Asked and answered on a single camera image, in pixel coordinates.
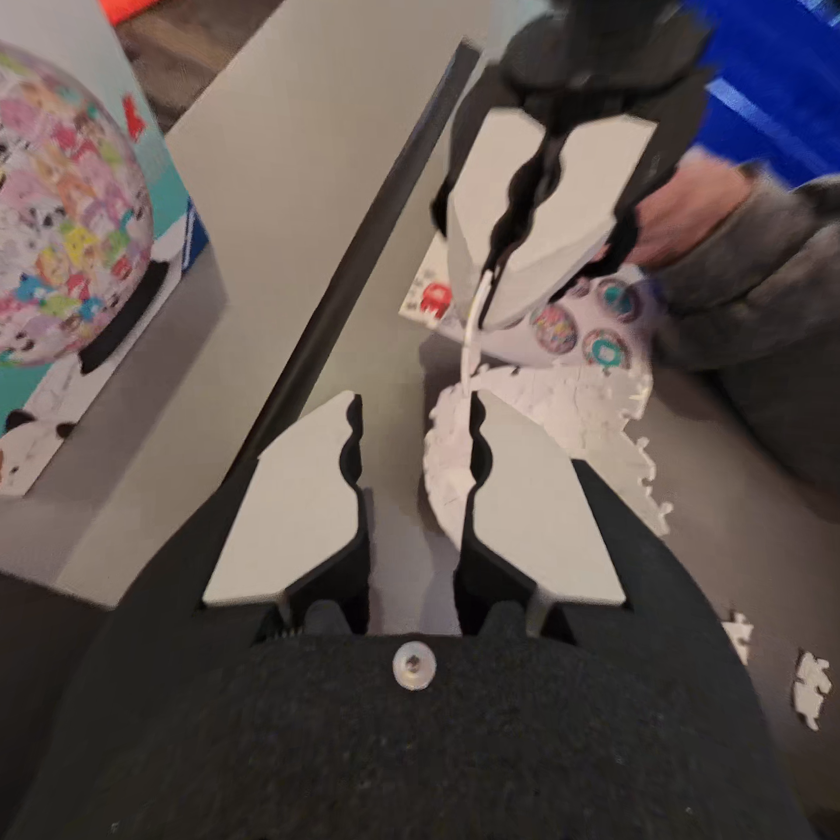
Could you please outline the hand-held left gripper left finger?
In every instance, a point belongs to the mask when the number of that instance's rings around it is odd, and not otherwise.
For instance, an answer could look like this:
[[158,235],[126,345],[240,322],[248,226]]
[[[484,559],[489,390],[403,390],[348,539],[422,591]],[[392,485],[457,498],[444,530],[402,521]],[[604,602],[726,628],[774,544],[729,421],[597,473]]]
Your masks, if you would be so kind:
[[360,394],[342,392],[259,456],[203,594],[209,607],[320,600],[369,612],[370,534],[361,477]]

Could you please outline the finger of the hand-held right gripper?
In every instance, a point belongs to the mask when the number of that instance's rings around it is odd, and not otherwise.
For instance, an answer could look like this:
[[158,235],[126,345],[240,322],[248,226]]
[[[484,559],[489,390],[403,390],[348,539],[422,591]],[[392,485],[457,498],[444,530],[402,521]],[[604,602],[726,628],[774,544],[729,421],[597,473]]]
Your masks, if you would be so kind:
[[447,198],[447,269],[464,321],[481,274],[505,268],[529,233],[544,145],[539,122],[519,109],[494,108],[454,179]]
[[506,329],[589,264],[616,225],[616,205],[657,123],[621,114],[575,127],[559,152],[560,180],[488,298],[484,330]]

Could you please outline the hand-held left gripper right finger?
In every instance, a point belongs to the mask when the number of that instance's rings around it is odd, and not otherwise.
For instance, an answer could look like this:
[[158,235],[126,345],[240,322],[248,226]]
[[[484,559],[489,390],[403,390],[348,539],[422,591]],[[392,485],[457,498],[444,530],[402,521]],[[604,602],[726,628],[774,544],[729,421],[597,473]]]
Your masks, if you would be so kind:
[[537,423],[492,392],[469,401],[469,489],[456,567],[463,634],[491,609],[536,609],[561,634],[562,606],[622,608],[627,595],[573,460]]

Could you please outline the partly built white puzzle ball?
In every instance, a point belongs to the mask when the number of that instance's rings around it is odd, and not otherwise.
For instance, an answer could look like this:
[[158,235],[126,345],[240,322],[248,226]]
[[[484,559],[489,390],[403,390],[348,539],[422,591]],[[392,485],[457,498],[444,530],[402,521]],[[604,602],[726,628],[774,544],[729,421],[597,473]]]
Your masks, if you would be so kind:
[[[489,391],[540,425],[573,459],[586,461],[637,517],[659,537],[669,533],[668,502],[653,497],[655,462],[644,437],[631,439],[653,390],[651,374],[559,365],[532,369],[479,367],[474,391]],[[469,471],[469,399],[461,384],[444,388],[429,414],[423,480],[438,526],[459,549],[466,500],[475,481]]]

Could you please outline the white puzzle piece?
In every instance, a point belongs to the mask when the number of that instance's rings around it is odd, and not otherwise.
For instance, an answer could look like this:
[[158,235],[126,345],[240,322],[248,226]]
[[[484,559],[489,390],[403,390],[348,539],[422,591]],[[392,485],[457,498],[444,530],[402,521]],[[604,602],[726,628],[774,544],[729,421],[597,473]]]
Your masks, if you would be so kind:
[[812,732],[820,731],[820,718],[826,699],[833,690],[830,663],[802,650],[796,663],[791,703],[796,716]]
[[738,659],[747,669],[749,667],[754,624],[745,613],[731,609],[729,614],[721,620],[721,627]]
[[486,309],[491,303],[503,270],[502,265],[497,265],[493,269],[486,269],[480,276],[469,304],[459,363],[460,384],[467,396],[471,393],[471,382],[480,367],[482,357],[482,319],[485,317]]

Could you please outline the person's right forearm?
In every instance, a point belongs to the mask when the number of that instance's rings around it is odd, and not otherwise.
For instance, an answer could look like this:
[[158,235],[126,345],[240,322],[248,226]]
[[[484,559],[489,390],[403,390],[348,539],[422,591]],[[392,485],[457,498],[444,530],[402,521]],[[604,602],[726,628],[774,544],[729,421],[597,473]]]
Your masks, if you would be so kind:
[[668,311],[661,361],[707,374],[792,474],[838,494],[838,177],[793,190],[759,164],[750,196],[653,271]]

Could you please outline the colourful puzzle ball box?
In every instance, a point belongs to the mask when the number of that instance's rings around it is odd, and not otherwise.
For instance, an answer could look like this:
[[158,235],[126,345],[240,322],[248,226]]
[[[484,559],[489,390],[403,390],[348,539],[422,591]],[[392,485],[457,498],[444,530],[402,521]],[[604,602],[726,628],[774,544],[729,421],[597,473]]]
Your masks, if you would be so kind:
[[2,42],[3,498],[24,497],[190,262],[197,214],[125,59]]

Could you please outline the person's right hand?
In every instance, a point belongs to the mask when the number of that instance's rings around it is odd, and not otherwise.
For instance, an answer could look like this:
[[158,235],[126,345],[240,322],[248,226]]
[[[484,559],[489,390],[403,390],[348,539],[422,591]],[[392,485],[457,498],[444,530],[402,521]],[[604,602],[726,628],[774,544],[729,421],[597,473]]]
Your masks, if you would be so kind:
[[708,238],[749,198],[755,175],[702,148],[636,206],[637,239],[627,262],[643,270],[670,265]]

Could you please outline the printed instruction sheet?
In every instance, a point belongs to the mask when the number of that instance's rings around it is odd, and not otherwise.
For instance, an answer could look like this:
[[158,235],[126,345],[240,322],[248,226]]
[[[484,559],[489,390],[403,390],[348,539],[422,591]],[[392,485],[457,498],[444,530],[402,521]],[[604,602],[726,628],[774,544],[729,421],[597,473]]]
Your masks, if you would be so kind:
[[[447,248],[435,234],[407,290],[401,317],[461,343],[464,327],[448,281]],[[527,368],[600,365],[651,370],[651,339],[660,314],[648,281],[634,266],[608,277],[581,279],[561,299],[527,313],[508,329],[484,333],[484,357]]]

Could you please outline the blue plastic bin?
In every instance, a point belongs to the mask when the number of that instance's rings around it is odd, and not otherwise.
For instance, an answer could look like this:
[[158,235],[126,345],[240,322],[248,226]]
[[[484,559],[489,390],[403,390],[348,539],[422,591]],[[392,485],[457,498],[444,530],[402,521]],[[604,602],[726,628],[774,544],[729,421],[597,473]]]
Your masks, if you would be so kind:
[[839,5],[834,1],[694,1],[714,28],[715,68],[696,144],[758,160],[799,186],[839,173]]

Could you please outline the orange object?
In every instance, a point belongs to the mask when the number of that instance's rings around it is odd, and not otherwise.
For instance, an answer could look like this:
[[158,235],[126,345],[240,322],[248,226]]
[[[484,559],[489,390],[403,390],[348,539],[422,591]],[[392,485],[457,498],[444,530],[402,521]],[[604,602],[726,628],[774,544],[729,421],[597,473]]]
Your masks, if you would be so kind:
[[133,18],[147,12],[162,4],[164,1],[150,0],[150,1],[111,1],[101,0],[97,1],[101,11],[108,20],[112,28],[116,28],[120,24],[126,23]]

